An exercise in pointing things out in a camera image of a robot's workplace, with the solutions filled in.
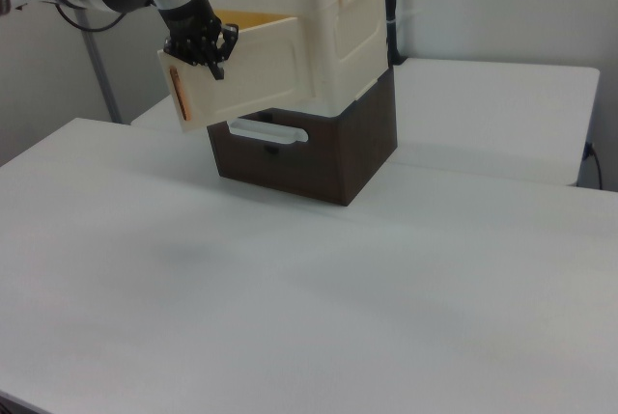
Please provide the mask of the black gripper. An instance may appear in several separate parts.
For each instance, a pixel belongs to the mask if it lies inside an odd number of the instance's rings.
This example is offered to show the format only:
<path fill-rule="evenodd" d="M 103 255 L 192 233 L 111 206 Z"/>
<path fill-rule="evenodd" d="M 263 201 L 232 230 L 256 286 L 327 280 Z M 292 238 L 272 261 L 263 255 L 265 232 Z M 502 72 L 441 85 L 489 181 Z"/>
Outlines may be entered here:
<path fill-rule="evenodd" d="M 239 39 L 239 26 L 221 24 L 209 0 L 189 0 L 158 12 L 169 30 L 164 52 L 192 66 L 208 66 L 215 80 L 223 80 L 223 64 Z"/>

